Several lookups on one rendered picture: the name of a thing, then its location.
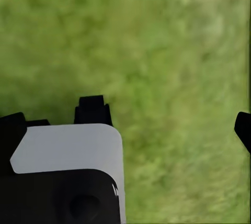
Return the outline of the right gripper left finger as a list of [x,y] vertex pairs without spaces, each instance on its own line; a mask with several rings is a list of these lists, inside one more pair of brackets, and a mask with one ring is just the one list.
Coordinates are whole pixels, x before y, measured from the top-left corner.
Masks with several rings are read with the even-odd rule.
[[27,132],[22,112],[0,118],[0,174]]

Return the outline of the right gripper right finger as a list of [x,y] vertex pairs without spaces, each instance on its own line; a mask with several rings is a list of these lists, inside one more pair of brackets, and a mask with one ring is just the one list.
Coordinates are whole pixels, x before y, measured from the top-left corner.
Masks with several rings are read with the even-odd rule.
[[251,114],[239,112],[234,130],[251,154]]

